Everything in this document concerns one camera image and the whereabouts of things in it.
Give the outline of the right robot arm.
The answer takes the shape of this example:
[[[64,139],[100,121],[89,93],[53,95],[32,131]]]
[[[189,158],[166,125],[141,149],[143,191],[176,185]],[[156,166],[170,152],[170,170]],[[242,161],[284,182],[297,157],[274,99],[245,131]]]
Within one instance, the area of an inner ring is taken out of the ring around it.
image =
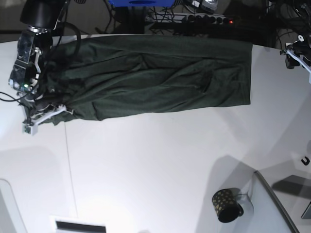
[[[69,63],[77,56],[81,46],[81,33],[67,22],[68,0],[28,0],[20,21],[26,24],[17,43],[17,56],[8,79],[9,86],[17,92],[18,102],[23,107],[25,119],[22,123],[24,133],[34,135],[38,126],[62,112],[67,107],[56,98],[56,90],[48,85],[47,74],[52,57],[55,55],[61,38],[53,42],[53,32],[60,30],[63,36],[65,28],[76,34],[76,46]]]

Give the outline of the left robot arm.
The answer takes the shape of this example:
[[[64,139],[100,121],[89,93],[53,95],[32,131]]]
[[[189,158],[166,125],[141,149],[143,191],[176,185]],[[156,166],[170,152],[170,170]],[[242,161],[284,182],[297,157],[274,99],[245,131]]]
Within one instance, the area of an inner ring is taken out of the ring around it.
[[[275,11],[284,25],[297,35],[287,42],[280,55],[285,56],[287,69],[303,67],[311,71],[311,2],[309,0],[277,0]]]

